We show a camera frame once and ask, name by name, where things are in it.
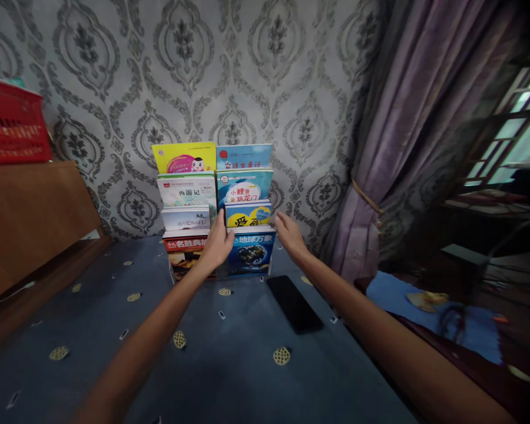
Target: yellow book cover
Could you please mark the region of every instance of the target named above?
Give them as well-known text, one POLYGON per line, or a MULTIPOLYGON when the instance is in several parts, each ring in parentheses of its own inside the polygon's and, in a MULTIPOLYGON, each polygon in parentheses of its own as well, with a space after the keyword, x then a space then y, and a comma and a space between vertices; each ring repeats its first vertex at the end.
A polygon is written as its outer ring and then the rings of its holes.
POLYGON ((214 171, 215 143, 152 144, 160 174, 214 171))

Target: black smartphone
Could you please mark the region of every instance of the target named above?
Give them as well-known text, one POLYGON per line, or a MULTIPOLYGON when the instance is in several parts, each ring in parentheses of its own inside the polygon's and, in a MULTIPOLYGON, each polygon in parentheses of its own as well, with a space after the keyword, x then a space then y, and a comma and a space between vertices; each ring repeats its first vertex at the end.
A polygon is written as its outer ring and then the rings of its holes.
POLYGON ((287 276, 267 279, 267 285, 297 334, 322 330, 324 324, 287 276))

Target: red basket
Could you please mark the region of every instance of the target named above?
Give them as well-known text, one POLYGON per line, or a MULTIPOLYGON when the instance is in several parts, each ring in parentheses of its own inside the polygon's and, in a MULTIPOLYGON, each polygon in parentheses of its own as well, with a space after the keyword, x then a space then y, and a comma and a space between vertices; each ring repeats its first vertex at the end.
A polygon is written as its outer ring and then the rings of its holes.
POLYGON ((41 102, 39 94, 0 81, 0 164, 51 160, 41 102))

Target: blue cloth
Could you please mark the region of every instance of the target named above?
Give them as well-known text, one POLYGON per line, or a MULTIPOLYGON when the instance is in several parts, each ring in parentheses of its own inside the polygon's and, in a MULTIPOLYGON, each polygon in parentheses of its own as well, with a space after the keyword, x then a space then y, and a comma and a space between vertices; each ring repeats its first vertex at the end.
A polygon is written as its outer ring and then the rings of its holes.
MULTIPOLYGON (((408 301, 408 293, 423 293, 411 284, 399 280, 395 276, 378 272, 367 288, 367 298, 396 315, 400 315, 428 330, 439 334, 441 313, 454 302, 436 307, 437 313, 428 313, 418 309, 408 301)), ((493 317, 496 314, 488 309, 468 306, 466 308, 465 335, 461 345, 479 353, 486 360, 501 365, 502 355, 499 350, 499 332, 493 317)), ((450 319, 446 337, 453 339, 456 331, 456 319, 450 319)))

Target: hand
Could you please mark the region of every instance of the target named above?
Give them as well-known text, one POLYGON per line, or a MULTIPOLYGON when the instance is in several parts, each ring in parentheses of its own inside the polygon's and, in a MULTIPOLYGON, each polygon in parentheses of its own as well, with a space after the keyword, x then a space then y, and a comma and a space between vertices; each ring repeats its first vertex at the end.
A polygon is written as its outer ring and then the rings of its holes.
POLYGON ((304 254, 308 254, 308 249, 304 245, 302 234, 300 234, 299 225, 294 222, 287 214, 281 211, 277 212, 275 217, 277 234, 283 243, 284 248, 289 253, 291 259, 304 254))
POLYGON ((208 239, 198 262, 207 266, 210 272, 214 271, 224 263, 230 254, 231 248, 234 246, 234 237, 233 230, 230 230, 226 235, 224 209, 222 208, 218 212, 214 227, 208 233, 208 239))

